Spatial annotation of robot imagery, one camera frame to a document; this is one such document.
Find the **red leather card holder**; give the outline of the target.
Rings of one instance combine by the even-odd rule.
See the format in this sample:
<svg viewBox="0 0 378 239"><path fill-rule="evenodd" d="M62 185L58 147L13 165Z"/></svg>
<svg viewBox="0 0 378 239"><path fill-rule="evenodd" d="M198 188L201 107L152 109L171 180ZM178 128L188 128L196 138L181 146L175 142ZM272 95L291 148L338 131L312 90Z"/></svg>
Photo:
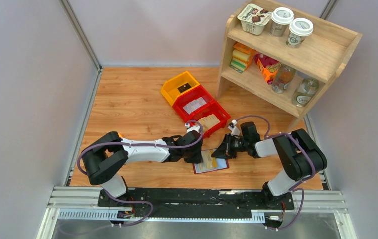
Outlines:
<svg viewBox="0 0 378 239"><path fill-rule="evenodd" d="M214 172L229 168L228 161L223 158L214 158L212 156L213 150L203 150L201 152L202 160L200 163L193 164L194 174L202 174Z"/></svg>

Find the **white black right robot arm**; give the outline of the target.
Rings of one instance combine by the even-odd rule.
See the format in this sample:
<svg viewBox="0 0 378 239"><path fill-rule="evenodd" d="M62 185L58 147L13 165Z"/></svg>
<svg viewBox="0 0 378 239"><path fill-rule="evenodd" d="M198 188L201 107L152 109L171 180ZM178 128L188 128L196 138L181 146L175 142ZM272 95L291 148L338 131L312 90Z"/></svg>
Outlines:
<svg viewBox="0 0 378 239"><path fill-rule="evenodd" d="M279 156L283 169L262 188L261 200L267 208L275 208L281 203L281 196L327 167L322 150L304 129L267 139L261 139L253 122L241 124L240 130L240 136L226 134L212 157L233 159L238 152L247 152L253 158Z"/></svg>

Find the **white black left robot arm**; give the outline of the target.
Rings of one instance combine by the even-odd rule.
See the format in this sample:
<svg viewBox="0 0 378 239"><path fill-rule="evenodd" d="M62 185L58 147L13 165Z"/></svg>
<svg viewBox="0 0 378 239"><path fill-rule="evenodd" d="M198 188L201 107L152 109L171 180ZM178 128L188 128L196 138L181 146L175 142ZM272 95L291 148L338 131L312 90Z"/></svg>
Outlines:
<svg viewBox="0 0 378 239"><path fill-rule="evenodd" d="M122 138L115 131L105 134L85 148L79 158L78 167L86 174L91 185L100 185L111 196L117 206L125 206L130 193L118 171L128 163L153 161L159 163L200 163L203 136L196 130L184 136L163 137L155 141L135 141Z"/></svg>

